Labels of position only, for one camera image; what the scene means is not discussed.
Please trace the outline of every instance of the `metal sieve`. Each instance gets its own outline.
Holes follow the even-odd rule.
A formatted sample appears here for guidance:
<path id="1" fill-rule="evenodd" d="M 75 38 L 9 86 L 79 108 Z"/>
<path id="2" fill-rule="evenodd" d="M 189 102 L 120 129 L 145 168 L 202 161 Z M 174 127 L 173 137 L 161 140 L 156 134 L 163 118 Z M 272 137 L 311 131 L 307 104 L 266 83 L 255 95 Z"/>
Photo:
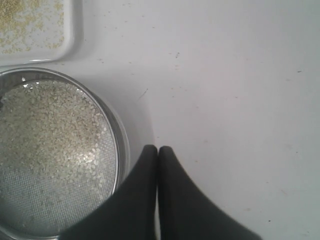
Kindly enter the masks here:
<path id="1" fill-rule="evenodd" d="M 58 239 L 123 181 L 128 146 L 114 111 L 74 79 L 0 73 L 0 240 Z"/>

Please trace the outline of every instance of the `white surface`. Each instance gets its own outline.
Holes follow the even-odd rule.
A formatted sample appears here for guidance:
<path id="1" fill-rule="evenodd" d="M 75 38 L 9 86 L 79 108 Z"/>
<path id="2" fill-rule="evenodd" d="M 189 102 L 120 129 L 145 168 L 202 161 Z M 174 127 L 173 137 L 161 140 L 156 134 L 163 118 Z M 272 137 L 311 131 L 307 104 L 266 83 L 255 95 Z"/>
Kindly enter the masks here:
<path id="1" fill-rule="evenodd" d="M 108 99 L 133 157 L 172 146 L 201 190 L 264 240 L 320 239 L 320 1 L 83 9 L 84 42 L 39 67 Z"/>
<path id="2" fill-rule="evenodd" d="M 43 1 L 36 12 L 26 8 L 22 14 L 25 18 L 21 17 L 21 21 L 25 21 L 26 16 L 35 16 L 36 20 L 27 26 L 25 34 L 19 34 L 16 39 L 13 30 L 8 34 L 0 32 L 0 39 L 8 35 L 11 41 L 0 46 L 0 66 L 48 62 L 69 53 L 75 42 L 74 4 L 75 0 L 48 0 Z"/>

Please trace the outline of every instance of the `white tray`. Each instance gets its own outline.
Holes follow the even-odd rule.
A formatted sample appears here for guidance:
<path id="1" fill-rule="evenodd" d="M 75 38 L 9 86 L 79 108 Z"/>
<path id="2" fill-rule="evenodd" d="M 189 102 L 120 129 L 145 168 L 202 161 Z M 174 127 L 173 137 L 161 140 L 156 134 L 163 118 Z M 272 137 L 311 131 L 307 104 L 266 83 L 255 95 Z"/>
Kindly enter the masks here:
<path id="1" fill-rule="evenodd" d="M 36 17 L 26 26 L 23 36 L 14 31 L 6 34 L 0 32 L 0 66 L 53 61 L 62 58 L 72 49 L 75 41 L 75 1 L 40 1 L 43 3 L 39 8 L 35 11 L 27 9 L 23 14 Z M 3 39 L 7 38 L 9 41 L 3 43 Z"/>

